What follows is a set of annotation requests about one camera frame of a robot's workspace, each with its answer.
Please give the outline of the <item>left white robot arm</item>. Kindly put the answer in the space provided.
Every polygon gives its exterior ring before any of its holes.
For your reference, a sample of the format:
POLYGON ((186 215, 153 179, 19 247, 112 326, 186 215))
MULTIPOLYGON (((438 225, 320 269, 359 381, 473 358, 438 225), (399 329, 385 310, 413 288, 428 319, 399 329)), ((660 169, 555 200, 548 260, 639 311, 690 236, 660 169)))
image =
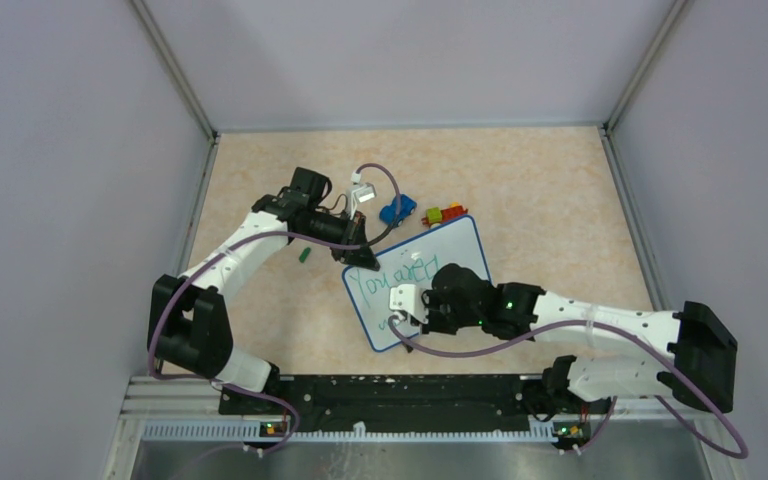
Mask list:
POLYGON ((372 184, 353 172, 338 214, 323 208, 331 180, 298 167, 289 185, 258 199, 242 224, 203 261, 177 275, 163 275, 152 288, 147 331, 148 367, 159 362, 182 368, 182 377, 204 378, 242 388, 257 413, 279 404, 276 367, 234 344, 227 302, 273 254, 295 239, 328 247, 345 265, 377 271, 380 264, 366 237, 360 204, 376 196, 372 184))

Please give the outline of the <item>green marker cap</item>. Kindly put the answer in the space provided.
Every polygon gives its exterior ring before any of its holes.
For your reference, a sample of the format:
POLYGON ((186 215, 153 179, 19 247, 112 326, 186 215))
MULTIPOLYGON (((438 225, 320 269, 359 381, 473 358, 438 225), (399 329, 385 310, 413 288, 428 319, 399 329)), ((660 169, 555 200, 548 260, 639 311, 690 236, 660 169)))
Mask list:
POLYGON ((304 264, 307 261, 308 257, 310 256, 311 251, 312 251, 311 247, 304 248, 298 257, 298 261, 304 264))

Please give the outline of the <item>blue-framed whiteboard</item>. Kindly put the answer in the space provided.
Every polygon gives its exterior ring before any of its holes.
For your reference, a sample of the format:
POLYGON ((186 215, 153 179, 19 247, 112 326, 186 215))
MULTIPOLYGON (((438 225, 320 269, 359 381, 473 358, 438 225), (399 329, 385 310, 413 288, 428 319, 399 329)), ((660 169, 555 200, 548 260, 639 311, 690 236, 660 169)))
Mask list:
POLYGON ((387 326, 390 291, 403 283, 422 288, 432 286, 436 273, 455 263, 472 270, 479 278, 491 278, 475 219, 458 217, 416 235, 376 255, 377 271, 347 267, 342 281, 363 328, 370 348, 381 353, 399 344, 387 326))

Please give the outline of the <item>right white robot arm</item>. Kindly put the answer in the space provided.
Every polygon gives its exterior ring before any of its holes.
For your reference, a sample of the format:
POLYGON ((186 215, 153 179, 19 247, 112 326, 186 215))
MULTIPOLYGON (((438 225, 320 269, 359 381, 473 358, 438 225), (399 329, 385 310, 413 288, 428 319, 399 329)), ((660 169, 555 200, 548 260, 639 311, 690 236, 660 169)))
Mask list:
POLYGON ((413 325, 454 335, 478 327, 500 340, 577 343, 611 353, 578 359, 546 385, 549 404, 572 412, 585 400, 671 394, 701 411, 734 408, 738 342, 706 304, 679 311, 624 310, 577 301, 536 285, 499 283, 450 263, 430 287, 401 286, 413 325))

